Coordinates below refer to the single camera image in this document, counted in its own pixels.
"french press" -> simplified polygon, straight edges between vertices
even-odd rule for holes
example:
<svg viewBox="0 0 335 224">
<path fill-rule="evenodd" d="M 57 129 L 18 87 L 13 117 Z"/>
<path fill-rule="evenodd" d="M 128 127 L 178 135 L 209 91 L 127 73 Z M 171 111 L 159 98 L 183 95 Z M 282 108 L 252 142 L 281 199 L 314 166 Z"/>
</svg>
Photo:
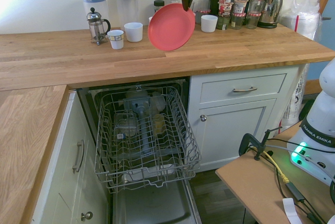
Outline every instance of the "french press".
<svg viewBox="0 0 335 224">
<path fill-rule="evenodd" d="M 91 8 L 91 12 L 87 14 L 87 21 L 90 27 L 92 42 L 97 45 L 100 43 L 107 42 L 106 35 L 110 31 L 110 23 L 107 19 L 101 19 L 100 13 L 96 12 L 94 8 Z M 107 30 L 104 31 L 103 22 L 107 23 Z"/>
</svg>

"red plate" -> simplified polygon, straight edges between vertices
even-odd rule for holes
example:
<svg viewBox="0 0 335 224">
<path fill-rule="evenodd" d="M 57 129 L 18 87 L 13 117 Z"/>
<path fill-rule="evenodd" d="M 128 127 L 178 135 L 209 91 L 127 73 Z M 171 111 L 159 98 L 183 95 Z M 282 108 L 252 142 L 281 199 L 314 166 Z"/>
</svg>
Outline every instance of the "red plate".
<svg viewBox="0 0 335 224">
<path fill-rule="evenodd" d="M 156 48 L 165 51 L 176 50 L 186 44 L 195 27 L 191 9 L 186 12 L 180 3 L 171 3 L 159 9 L 152 17 L 149 40 Z"/>
</svg>

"white cup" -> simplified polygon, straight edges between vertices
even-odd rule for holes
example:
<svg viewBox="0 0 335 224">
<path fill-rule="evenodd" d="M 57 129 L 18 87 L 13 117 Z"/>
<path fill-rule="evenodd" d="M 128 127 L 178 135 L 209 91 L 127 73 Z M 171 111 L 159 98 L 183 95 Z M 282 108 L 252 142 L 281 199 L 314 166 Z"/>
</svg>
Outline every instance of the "white cup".
<svg viewBox="0 0 335 224">
<path fill-rule="evenodd" d="M 111 30 L 107 33 L 107 37 L 113 49 L 120 50 L 124 47 L 124 32 L 122 30 Z"/>
<path fill-rule="evenodd" d="M 143 38 L 143 24 L 142 23 L 125 24 L 125 31 L 127 35 L 127 40 L 129 42 L 139 42 Z"/>
<path fill-rule="evenodd" d="M 217 16 L 203 15 L 201 16 L 201 30 L 206 33 L 214 32 L 217 22 Z"/>
</svg>

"cabinet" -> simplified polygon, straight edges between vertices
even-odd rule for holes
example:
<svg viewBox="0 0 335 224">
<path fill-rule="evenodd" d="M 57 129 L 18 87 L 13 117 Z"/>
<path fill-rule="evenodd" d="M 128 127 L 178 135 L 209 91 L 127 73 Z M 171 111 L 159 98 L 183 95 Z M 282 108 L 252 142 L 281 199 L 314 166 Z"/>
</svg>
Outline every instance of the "cabinet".
<svg viewBox="0 0 335 224">
<path fill-rule="evenodd" d="M 202 155 L 199 171 L 237 158 L 245 133 L 261 139 L 277 127 L 303 67 L 192 76 L 188 119 Z"/>
<path fill-rule="evenodd" d="M 70 94 L 31 223 L 107 223 L 106 192 L 94 173 L 95 144 L 76 93 Z"/>
</svg>

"franka emika robot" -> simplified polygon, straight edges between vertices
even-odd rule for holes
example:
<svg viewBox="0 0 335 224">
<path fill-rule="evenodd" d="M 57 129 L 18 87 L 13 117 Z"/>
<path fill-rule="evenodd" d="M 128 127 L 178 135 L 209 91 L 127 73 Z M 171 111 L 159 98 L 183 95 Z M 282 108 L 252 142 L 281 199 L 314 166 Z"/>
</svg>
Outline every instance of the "franka emika robot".
<svg viewBox="0 0 335 224">
<path fill-rule="evenodd" d="M 330 177 L 335 176 L 335 59 L 322 71 L 319 81 L 322 92 L 301 122 L 297 134 L 289 140 L 299 145 L 288 143 L 287 148 L 305 157 L 290 152 L 293 164 L 330 186 Z"/>
</svg>

